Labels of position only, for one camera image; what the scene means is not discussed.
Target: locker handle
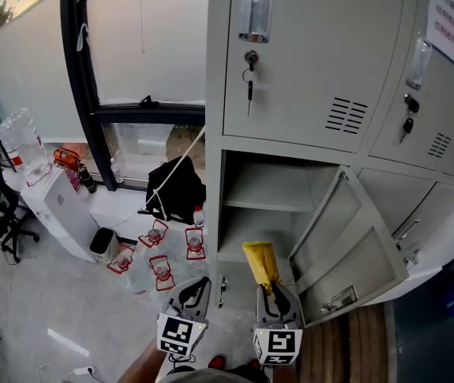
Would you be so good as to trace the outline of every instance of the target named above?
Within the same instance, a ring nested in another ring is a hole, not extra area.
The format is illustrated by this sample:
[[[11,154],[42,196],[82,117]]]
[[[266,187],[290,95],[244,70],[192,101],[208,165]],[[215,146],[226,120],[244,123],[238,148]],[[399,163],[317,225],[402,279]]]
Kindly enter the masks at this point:
[[[421,221],[421,219],[413,220],[413,222],[407,226],[407,228],[402,232],[402,234],[397,237],[397,241],[401,241],[402,239],[405,239],[408,236],[409,232],[414,227],[416,227],[420,221]]]

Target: power strip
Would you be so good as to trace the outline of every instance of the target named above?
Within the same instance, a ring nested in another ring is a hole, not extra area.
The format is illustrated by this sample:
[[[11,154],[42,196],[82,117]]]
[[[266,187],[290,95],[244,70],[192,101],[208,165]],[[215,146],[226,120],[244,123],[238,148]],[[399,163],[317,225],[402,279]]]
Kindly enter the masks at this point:
[[[96,372],[96,368],[93,366],[81,367],[80,369],[74,369],[74,371],[73,371],[73,373],[76,376],[80,376],[82,374],[91,374],[91,373],[95,373],[95,372]]]

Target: ventilation slot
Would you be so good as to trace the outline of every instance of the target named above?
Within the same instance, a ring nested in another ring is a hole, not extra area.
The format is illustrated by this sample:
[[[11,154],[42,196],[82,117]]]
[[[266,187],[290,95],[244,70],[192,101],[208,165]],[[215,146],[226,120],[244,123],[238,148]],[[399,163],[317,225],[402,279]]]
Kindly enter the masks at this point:
[[[326,128],[357,135],[367,108],[367,105],[335,97],[326,121]]]
[[[450,140],[451,139],[448,136],[438,133],[427,154],[441,159],[447,150],[448,144],[450,144]]]

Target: wooden floor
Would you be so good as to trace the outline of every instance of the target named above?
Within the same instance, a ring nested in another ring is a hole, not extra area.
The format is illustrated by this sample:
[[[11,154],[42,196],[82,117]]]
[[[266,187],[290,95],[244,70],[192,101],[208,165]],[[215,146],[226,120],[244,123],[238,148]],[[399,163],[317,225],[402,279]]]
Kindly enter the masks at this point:
[[[363,306],[306,329],[298,373],[300,383],[387,383],[383,305]]]

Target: locker shelf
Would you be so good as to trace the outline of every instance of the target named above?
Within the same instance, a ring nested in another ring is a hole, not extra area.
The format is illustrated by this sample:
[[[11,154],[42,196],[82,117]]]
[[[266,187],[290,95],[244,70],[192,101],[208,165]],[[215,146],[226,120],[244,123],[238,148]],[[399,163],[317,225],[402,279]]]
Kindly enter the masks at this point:
[[[223,204],[275,211],[310,212],[314,203],[301,165],[243,161]]]
[[[245,263],[247,258],[243,251],[243,242],[271,241],[277,260],[287,261],[294,247],[290,213],[226,208],[223,216],[223,241],[219,245],[218,260]]]

